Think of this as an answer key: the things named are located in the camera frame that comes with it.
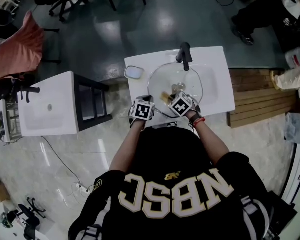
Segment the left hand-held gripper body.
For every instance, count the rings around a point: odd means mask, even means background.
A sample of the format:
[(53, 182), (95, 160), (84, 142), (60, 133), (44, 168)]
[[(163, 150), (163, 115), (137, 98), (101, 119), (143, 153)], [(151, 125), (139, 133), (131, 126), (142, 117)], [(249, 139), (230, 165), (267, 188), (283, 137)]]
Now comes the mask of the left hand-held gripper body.
[(155, 114), (155, 108), (152, 95), (139, 96), (132, 103), (130, 116), (133, 120), (150, 121)]

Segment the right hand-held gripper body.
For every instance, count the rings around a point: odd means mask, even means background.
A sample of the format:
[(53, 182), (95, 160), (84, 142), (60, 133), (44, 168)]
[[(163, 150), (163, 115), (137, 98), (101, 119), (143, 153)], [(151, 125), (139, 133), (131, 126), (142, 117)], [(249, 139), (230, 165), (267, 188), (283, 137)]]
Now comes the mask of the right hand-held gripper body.
[(200, 107), (196, 99), (186, 94), (184, 91), (178, 91), (169, 98), (169, 109), (178, 117), (183, 117), (189, 111), (199, 113)]

